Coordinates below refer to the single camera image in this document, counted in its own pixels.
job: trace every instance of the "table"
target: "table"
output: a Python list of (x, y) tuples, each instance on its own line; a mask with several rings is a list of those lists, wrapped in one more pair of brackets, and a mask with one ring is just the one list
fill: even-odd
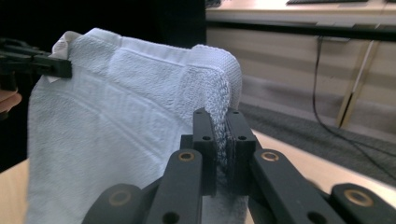
[[(323, 191), (330, 193), (335, 184), (354, 183), (372, 190), (396, 208), (396, 188), (325, 161), (265, 134), (254, 130), (253, 132), (262, 147), (283, 153), (305, 178), (318, 185)], [(2, 224), (23, 223), (27, 208), (28, 166), (29, 161), (23, 161), (0, 174), (0, 219)], [(247, 217), (246, 223), (253, 224), (251, 216)]]
[(396, 23), (396, 7), (384, 0), (367, 3), (312, 4), (287, 6), (288, 0), (226, 0), (220, 7), (208, 8), (209, 21), (279, 21), (322, 24), (389, 24)]

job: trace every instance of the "towel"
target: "towel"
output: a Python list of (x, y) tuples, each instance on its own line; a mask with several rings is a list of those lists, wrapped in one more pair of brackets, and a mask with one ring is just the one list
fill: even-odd
[[(66, 46), (73, 77), (42, 77), (30, 97), (25, 223), (79, 224), (105, 189), (144, 188), (161, 177), (201, 107), (211, 115), (220, 164), (226, 164), (225, 114), (238, 107), (242, 88), (231, 53), (99, 28), (72, 36)], [(219, 174), (216, 197), (204, 197), (203, 223), (245, 220), (247, 200), (228, 194), (224, 178)]]

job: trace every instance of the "white towel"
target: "white towel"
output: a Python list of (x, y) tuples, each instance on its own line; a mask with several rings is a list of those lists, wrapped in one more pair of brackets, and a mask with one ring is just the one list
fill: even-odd
[[(98, 28), (68, 48), (73, 78), (42, 77), (30, 97), (26, 223), (79, 224), (105, 189), (156, 180), (180, 136), (192, 133), (198, 108), (211, 114), (224, 148), (225, 113), (237, 108), (242, 88), (229, 52), (174, 48)], [(246, 200), (226, 195), (204, 199), (203, 223), (243, 223)]]

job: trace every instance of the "cable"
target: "cable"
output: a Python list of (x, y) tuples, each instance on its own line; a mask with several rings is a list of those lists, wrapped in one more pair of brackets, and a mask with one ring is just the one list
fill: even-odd
[(339, 133), (335, 133), (334, 131), (332, 131), (331, 129), (329, 129), (320, 119), (320, 117), (318, 116), (318, 111), (317, 111), (317, 104), (316, 104), (316, 92), (317, 92), (317, 82), (318, 82), (318, 65), (319, 65), (319, 61), (320, 61), (320, 53), (321, 53), (321, 47), (322, 47), (322, 42), (323, 42), (323, 36), (319, 36), (318, 37), (318, 47), (317, 47), (317, 60), (315, 63), (315, 74), (314, 74), (314, 88), (313, 88), (313, 94), (312, 94), (312, 106), (314, 109), (314, 115), (315, 118), (317, 119), (319, 125), (326, 130), (327, 132), (333, 134), (334, 136), (343, 139), (344, 141), (348, 142), (350, 145), (352, 145), (354, 148), (356, 148), (369, 162), (371, 162), (374, 166), (376, 166), (379, 170), (381, 170), (382, 172), (384, 172), (385, 174), (387, 174), (390, 178), (392, 178), (393, 180), (396, 181), (396, 175), (393, 175), (391, 172), (387, 171), (387, 169), (385, 169), (383, 166), (381, 166), (378, 162), (376, 162), (373, 158), (371, 158), (364, 150), (362, 150), (358, 145), (362, 145), (365, 147), (368, 147), (372, 150), (375, 151), (379, 151), (382, 153), (385, 153), (387, 155), (390, 155), (392, 157), (396, 157), (395, 154), (389, 153), (387, 151), (384, 151), (382, 149), (376, 148), (376, 147), (371, 147), (368, 146), (364, 143), (358, 142), (358, 141), (354, 141), (354, 140), (350, 140), (346, 137), (344, 137), (343, 135), (339, 134)]

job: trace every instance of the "finger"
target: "finger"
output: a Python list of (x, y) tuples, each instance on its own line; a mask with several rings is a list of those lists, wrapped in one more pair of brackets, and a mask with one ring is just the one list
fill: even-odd
[(21, 100), (22, 96), (18, 93), (8, 97), (6, 100), (0, 102), (0, 112), (10, 110), (12, 107), (19, 104)]
[(13, 96), (15, 94), (17, 94), (16, 91), (3, 91), (3, 90), (0, 90), (0, 101), (4, 101), (7, 98), (9, 98), (9, 97), (11, 97), (11, 96)]

